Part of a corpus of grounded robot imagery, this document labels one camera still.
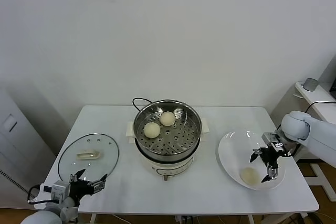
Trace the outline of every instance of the power cord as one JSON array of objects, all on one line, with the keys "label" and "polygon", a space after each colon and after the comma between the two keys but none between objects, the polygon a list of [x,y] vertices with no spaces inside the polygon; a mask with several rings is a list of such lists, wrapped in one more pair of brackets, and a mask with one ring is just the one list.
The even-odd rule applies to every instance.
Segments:
[{"label": "power cord", "polygon": [[123,218],[121,218],[121,217],[119,217],[119,216],[117,216],[117,215],[113,215],[113,216],[117,217],[119,220],[122,220],[122,221],[124,221],[124,222],[126,222],[126,223],[128,223],[128,224],[132,224],[132,223],[130,223],[128,220],[125,220],[125,219],[123,219]]},{"label": "power cord", "polygon": [[138,111],[140,111],[140,109],[135,105],[135,100],[144,100],[144,101],[148,101],[149,103],[152,103],[150,100],[148,100],[148,99],[146,99],[146,98],[142,98],[142,97],[135,97],[135,98],[133,98],[133,100],[132,100],[132,104],[133,104],[133,106],[138,110]]},{"label": "power cord", "polygon": [[336,102],[313,102],[311,105],[308,106],[308,108],[306,109],[306,113],[308,112],[308,110],[310,109],[310,107],[312,107],[314,104],[316,103],[329,103],[329,104],[336,104]]},{"label": "power cord", "polygon": [[329,219],[333,220],[334,222],[336,222],[336,220],[334,218],[331,218],[329,215],[323,214],[321,212],[315,212],[314,214],[324,215],[324,216],[328,217]]},{"label": "power cord", "polygon": [[220,219],[220,221],[223,223],[223,224],[226,224],[222,219],[221,217],[218,215],[218,218]]},{"label": "power cord", "polygon": [[40,190],[40,186],[41,186],[41,185],[35,185],[35,186],[32,186],[32,187],[29,189],[29,191],[28,191],[28,195],[27,195],[27,202],[28,202],[28,204],[30,204],[30,205],[36,205],[36,204],[50,203],[50,202],[51,202],[51,203],[59,203],[59,201],[58,201],[58,200],[55,200],[55,199],[34,201],[34,199],[36,199],[36,198],[34,198],[34,199],[30,200],[30,196],[31,196],[31,194],[32,194],[32,190],[33,190],[33,189],[38,189],[38,190]]}]

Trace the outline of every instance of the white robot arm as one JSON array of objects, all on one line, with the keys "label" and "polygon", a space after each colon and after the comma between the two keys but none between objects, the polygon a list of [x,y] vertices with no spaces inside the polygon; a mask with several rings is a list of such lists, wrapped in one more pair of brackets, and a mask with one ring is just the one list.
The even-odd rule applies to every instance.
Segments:
[{"label": "white robot arm", "polygon": [[277,159],[292,156],[288,151],[296,146],[296,152],[298,144],[307,147],[312,154],[336,167],[336,125],[312,118],[307,113],[290,112],[282,119],[281,129],[274,133],[265,132],[262,139],[267,147],[253,149],[250,159],[250,162],[253,162],[260,156],[266,165],[267,175],[262,183],[277,178]]},{"label": "white robot arm", "polygon": [[296,141],[320,159],[336,167],[336,125],[292,111],[282,119],[281,128],[287,138]]},{"label": "white robot arm", "polygon": [[[26,219],[21,224],[65,224],[77,223],[79,202],[85,195],[93,195],[105,188],[107,174],[96,181],[87,181],[80,179],[85,172],[85,169],[70,175],[70,182],[57,181],[52,187],[40,185],[32,187],[28,193],[28,203],[31,205],[46,203],[44,210],[36,212]],[[30,200],[30,192],[33,188],[51,194],[51,200],[36,201]]]}]

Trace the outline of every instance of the steamed bun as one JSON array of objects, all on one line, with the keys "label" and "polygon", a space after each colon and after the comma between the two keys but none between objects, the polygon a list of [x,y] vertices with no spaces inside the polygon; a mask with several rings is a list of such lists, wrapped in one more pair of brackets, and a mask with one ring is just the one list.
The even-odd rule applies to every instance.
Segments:
[{"label": "steamed bun", "polygon": [[160,123],[164,126],[172,126],[175,123],[175,120],[174,113],[170,111],[163,112],[160,116]]},{"label": "steamed bun", "polygon": [[148,138],[155,138],[160,134],[160,126],[157,123],[148,123],[143,128],[143,133]]}]

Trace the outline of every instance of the white plate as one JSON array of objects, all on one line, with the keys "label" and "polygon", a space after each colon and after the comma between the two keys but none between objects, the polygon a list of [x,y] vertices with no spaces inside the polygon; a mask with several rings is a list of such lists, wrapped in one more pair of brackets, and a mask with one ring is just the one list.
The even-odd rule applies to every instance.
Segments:
[{"label": "white plate", "polygon": [[[278,178],[261,183],[261,180],[266,176],[266,166],[258,157],[250,163],[252,149],[266,147],[266,144],[261,139],[261,136],[251,131],[233,131],[226,134],[220,141],[218,146],[219,159],[225,171],[241,185],[253,190],[269,190],[277,187],[285,177],[285,167],[283,157],[278,158]],[[241,177],[240,172],[246,167],[254,168],[260,176],[260,183],[257,185],[248,185]]]}]

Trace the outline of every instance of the black cable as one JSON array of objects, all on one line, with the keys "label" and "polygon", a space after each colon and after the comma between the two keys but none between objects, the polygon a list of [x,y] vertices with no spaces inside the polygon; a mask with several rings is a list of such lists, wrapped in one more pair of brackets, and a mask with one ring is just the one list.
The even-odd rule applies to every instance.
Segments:
[{"label": "black cable", "polygon": [[314,104],[316,103],[331,103],[331,104],[336,104],[336,102],[313,102],[311,105],[308,106],[308,108],[306,109],[306,113],[308,112],[308,110],[310,109],[310,107],[312,107]]},{"label": "black cable", "polygon": [[30,201],[30,195],[31,195],[31,193],[32,193],[32,190],[33,190],[33,189],[40,190],[40,186],[41,186],[41,185],[35,185],[35,186],[32,186],[32,187],[29,189],[29,191],[28,191],[28,195],[27,195],[27,201]]},{"label": "black cable", "polygon": [[135,103],[134,103],[135,100],[144,100],[144,101],[148,101],[149,103],[152,103],[150,100],[148,100],[148,99],[146,99],[146,98],[142,98],[142,97],[135,97],[135,98],[133,98],[133,100],[132,100],[132,104],[133,104],[133,106],[134,106],[138,111],[140,111],[140,109],[135,105]]},{"label": "black cable", "polygon": [[35,202],[28,202],[30,205],[36,205],[36,204],[42,204],[42,203],[59,203],[58,200],[55,199],[49,199],[49,200],[40,200],[40,201],[35,201]]},{"label": "black cable", "polygon": [[55,199],[40,200],[40,201],[34,201],[34,202],[31,202],[31,201],[30,201],[30,195],[32,194],[32,190],[33,190],[33,189],[38,189],[38,190],[40,190],[40,186],[41,186],[41,185],[35,185],[35,186],[32,186],[32,187],[29,189],[29,191],[28,191],[28,195],[27,195],[27,201],[28,201],[28,204],[30,204],[30,205],[35,205],[35,204],[49,203],[49,202],[59,203],[59,201],[58,201],[58,200],[55,200]]}]

